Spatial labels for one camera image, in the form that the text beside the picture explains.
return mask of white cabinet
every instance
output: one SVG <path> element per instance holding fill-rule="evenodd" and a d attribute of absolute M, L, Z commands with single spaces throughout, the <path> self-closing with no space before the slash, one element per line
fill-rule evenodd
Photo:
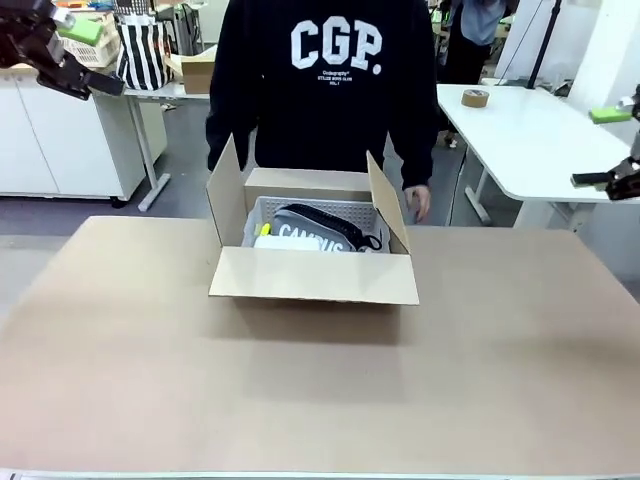
<path fill-rule="evenodd" d="M 10 76 L 0 76 L 0 105 L 0 191 L 58 193 Z"/>
<path fill-rule="evenodd" d="M 0 74 L 0 195 L 129 200 L 145 176 L 124 97 L 88 101 Z M 167 147 L 160 105 L 144 105 L 154 159 Z"/>

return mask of roll of tape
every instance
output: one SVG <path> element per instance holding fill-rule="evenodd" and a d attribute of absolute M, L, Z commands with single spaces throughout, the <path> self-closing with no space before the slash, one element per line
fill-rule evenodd
<path fill-rule="evenodd" d="M 462 104 L 465 107 L 484 108 L 489 102 L 489 94 L 484 90 L 470 89 L 462 94 Z"/>

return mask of person's hand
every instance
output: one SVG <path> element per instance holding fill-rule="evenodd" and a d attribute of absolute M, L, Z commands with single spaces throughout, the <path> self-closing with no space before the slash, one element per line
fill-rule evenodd
<path fill-rule="evenodd" d="M 410 212 L 415 212 L 416 223 L 422 222 L 431 206 L 431 192 L 426 185 L 416 185 L 404 191 Z"/>

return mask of person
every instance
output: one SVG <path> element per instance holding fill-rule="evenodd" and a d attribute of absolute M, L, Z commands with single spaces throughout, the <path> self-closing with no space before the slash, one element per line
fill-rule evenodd
<path fill-rule="evenodd" d="M 477 85 L 491 55 L 498 23 L 518 8 L 519 0 L 451 0 L 449 47 L 441 82 Z M 442 117 L 445 142 L 455 148 L 455 127 Z"/>
<path fill-rule="evenodd" d="M 257 125 L 261 167 L 366 172 L 387 133 L 403 190 L 425 218 L 438 135 L 436 67 L 424 0 L 231 0 L 206 120 L 209 169 L 233 133 L 240 167 Z"/>

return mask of person in black sweatshirt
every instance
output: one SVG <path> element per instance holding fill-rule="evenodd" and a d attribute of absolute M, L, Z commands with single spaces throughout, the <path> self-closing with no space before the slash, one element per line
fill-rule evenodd
<path fill-rule="evenodd" d="M 389 132 L 421 221 L 435 72 L 425 0 L 231 0 L 211 82 L 209 169 L 231 133 L 244 169 L 257 125 L 261 167 L 366 172 L 367 151 L 382 166 Z"/>

